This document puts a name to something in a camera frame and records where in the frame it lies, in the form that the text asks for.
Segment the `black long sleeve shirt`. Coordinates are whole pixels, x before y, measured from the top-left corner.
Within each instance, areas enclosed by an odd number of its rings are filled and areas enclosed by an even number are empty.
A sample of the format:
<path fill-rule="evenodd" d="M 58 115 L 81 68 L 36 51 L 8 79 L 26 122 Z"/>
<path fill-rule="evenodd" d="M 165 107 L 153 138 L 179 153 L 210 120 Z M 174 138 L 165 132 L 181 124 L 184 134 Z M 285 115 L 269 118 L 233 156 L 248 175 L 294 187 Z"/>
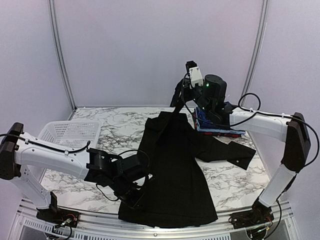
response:
<path fill-rule="evenodd" d="M 203 171 L 203 162 L 228 161 L 247 169 L 255 150 L 236 142 L 225 144 L 197 132 L 184 113 L 161 111 L 144 125 L 139 150 L 150 158 L 152 179 L 142 207 L 121 204 L 118 217 L 126 222 L 181 227 L 205 225 L 218 219 Z"/>

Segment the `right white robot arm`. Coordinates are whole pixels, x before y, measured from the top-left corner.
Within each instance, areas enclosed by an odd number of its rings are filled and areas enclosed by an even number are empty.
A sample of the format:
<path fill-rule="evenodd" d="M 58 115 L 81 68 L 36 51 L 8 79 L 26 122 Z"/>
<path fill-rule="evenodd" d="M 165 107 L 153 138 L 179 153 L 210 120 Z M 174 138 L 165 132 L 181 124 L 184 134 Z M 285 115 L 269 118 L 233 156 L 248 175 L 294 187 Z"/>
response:
<path fill-rule="evenodd" d="M 183 76 L 180 97 L 183 103 L 194 101 L 205 114 L 203 122 L 207 124 L 263 134 L 285 143 L 279 167 L 247 214 L 252 224 L 258 224 L 267 216 L 267 209 L 291 187 L 298 173 L 309 165 L 311 140 L 308 131 L 311 126 L 298 112 L 276 114 L 228 104 L 225 102 L 226 88 L 227 83 L 222 78 L 212 74 L 203 77 L 196 67 Z"/>

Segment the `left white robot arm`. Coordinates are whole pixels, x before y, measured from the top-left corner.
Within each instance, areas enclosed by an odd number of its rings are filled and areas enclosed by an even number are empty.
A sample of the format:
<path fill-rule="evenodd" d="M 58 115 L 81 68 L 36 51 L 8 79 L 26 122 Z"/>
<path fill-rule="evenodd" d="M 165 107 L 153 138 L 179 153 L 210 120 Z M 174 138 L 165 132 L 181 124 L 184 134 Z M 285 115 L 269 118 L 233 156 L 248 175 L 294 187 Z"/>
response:
<path fill-rule="evenodd" d="M 16 122 L 7 133 L 0 135 L 0 178 L 15 184 L 39 212 L 58 223 L 63 211 L 57 197 L 45 189 L 28 166 L 62 172 L 101 187 L 110 187 L 117 200 L 131 209 L 143 205 L 149 182 L 150 157 L 142 150 L 123 157 L 90 147 L 73 149 L 46 142 L 24 131 Z"/>

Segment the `blue plaid folded shirt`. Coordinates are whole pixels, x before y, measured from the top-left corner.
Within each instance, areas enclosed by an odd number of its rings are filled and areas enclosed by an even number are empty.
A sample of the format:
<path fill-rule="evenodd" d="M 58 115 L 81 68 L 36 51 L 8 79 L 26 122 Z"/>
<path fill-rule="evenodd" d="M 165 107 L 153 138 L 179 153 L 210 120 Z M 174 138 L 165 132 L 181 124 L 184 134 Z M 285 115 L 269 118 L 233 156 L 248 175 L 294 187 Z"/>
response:
<path fill-rule="evenodd" d="M 201 127 L 209 129 L 229 129 L 230 114 L 237 108 L 230 102 L 213 102 L 205 110 L 202 107 L 196 107 L 196 117 Z"/>

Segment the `red plaid folded shirt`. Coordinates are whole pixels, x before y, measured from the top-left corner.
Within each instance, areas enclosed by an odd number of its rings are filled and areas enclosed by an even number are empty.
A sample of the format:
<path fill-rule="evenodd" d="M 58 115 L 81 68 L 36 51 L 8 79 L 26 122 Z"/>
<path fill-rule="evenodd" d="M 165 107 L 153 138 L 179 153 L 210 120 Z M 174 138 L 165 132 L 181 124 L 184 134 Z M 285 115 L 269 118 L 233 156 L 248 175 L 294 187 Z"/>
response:
<path fill-rule="evenodd" d="M 223 130 L 223 131 L 212 131 L 211 129 L 206 130 L 198 126 L 196 118 L 192 117 L 194 129 L 205 136 L 213 137 L 230 137 L 230 138 L 240 138 L 246 134 L 245 131 L 233 131 L 233 130 Z"/>

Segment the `white plastic basket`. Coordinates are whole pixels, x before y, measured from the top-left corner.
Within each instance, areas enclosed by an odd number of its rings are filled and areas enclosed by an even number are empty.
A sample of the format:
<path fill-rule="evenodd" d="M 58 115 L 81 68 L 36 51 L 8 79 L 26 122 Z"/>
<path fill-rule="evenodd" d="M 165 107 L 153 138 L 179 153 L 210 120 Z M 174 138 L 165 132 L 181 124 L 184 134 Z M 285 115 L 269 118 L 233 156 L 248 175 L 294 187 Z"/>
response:
<path fill-rule="evenodd" d="M 38 135 L 42 141 L 64 147 L 80 149 L 90 142 L 89 147 L 97 146 L 101 122 L 98 120 L 66 120 L 47 123 Z"/>

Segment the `front aluminium rail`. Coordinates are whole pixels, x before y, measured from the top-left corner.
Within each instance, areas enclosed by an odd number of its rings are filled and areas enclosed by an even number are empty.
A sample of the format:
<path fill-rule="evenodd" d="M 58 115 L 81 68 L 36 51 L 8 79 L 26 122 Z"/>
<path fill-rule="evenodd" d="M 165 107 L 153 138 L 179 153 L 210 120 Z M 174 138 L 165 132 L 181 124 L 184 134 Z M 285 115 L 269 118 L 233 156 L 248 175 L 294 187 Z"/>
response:
<path fill-rule="evenodd" d="M 33 203 L 23 198 L 19 204 L 9 240 L 299 240 L 295 219 L 287 201 L 271 207 L 274 220 L 251 227 L 234 229 L 232 213 L 249 211 L 248 207 L 217 212 L 217 220 L 208 224 L 179 226 L 146 225 L 121 220 L 115 213 L 94 212 L 70 207 L 80 213 L 77 227 L 63 222 L 56 225 L 37 218 Z"/>

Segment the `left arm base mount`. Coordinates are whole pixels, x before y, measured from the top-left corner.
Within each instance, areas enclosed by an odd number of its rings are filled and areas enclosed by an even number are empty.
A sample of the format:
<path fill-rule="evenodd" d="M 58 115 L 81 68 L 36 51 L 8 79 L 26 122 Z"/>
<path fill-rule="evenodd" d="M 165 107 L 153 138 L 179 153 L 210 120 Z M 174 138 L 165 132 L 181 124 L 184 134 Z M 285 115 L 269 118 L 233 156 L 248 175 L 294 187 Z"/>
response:
<path fill-rule="evenodd" d="M 38 209 L 36 218 L 53 223 L 56 225 L 61 225 L 65 223 L 66 226 L 76 228 L 79 222 L 80 213 L 78 211 L 73 211 L 69 209 L 64 209 L 58 207 L 57 209 Z"/>

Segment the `right aluminium frame post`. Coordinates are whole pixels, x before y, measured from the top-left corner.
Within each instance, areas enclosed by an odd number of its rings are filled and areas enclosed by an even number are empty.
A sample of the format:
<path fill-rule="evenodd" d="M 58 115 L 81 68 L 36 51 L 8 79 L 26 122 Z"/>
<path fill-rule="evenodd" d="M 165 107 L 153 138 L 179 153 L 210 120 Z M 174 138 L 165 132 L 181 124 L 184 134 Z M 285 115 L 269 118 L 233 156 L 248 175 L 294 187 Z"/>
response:
<path fill-rule="evenodd" d="M 246 73 L 244 85 L 241 92 L 241 97 L 245 94 L 249 93 L 250 87 L 253 83 L 255 70 L 257 67 L 257 62 L 259 59 L 259 55 L 262 49 L 263 40 L 265 36 L 265 31 L 267 27 L 267 20 L 268 20 L 268 13 L 269 13 L 269 0 L 262 0 L 261 1 L 261 8 L 260 8 L 260 14 L 259 14 L 259 21 L 258 21 L 258 27 L 256 32 L 256 37 L 254 41 L 253 51 L 249 63 L 249 67 Z"/>

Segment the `aluminium frame post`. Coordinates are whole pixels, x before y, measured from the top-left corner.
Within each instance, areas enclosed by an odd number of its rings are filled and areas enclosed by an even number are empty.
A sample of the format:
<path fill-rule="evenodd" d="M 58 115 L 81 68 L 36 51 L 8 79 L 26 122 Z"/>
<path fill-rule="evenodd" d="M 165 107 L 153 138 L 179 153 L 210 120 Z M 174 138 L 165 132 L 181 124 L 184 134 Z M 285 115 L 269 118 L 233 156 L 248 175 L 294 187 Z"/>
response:
<path fill-rule="evenodd" d="M 53 44 L 55 48 L 55 53 L 57 57 L 58 68 L 60 70 L 63 86 L 66 92 L 66 96 L 68 99 L 68 103 L 70 105 L 71 110 L 74 112 L 77 110 L 75 98 L 72 92 L 71 83 L 64 59 L 63 48 L 60 38 L 59 25 L 58 25 L 58 16 L 56 10 L 56 1 L 48 0 L 48 12 L 49 12 L 49 20 L 53 37 Z"/>
<path fill-rule="evenodd" d="M 255 70 L 257 67 L 257 62 L 259 59 L 259 55 L 262 49 L 263 40 L 265 36 L 265 31 L 267 27 L 267 20 L 268 20 L 268 13 L 269 13 L 269 0 L 262 0 L 261 1 L 261 8 L 260 8 L 260 14 L 259 14 L 259 21 L 258 21 L 258 27 L 256 32 L 256 37 L 254 41 L 253 51 L 249 63 L 249 67 L 246 73 L 244 85 L 241 92 L 241 97 L 245 94 L 249 93 L 250 87 L 253 83 Z"/>

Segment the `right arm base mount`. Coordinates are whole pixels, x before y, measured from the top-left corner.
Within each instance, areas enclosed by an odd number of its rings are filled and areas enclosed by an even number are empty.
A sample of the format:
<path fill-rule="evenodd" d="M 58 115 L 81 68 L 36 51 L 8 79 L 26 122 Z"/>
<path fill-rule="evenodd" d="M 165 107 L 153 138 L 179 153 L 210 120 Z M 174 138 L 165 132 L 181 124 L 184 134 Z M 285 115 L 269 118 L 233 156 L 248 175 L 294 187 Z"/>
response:
<path fill-rule="evenodd" d="M 251 209 L 246 211 L 234 212 L 228 219 L 234 229 L 247 228 L 264 223 L 271 223 L 274 215 L 271 210 L 263 212 L 259 209 Z"/>

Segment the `left aluminium frame post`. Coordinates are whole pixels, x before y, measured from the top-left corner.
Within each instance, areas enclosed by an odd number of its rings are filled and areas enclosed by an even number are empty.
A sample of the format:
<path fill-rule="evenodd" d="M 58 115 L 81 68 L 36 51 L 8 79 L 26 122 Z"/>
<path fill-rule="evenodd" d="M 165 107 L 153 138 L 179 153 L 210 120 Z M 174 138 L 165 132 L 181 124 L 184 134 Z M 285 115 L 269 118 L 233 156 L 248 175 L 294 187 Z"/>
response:
<path fill-rule="evenodd" d="M 71 110 L 74 112 L 77 110 L 75 98 L 72 92 L 71 83 L 64 59 L 63 48 L 60 38 L 59 25 L 58 25 L 58 16 L 56 10 L 56 1 L 48 0 L 48 12 L 49 12 L 49 20 L 53 37 L 53 44 L 55 48 L 55 53 L 57 57 L 58 68 L 60 70 L 63 86 L 66 92 L 66 96 L 68 99 L 68 103 L 70 105 Z"/>

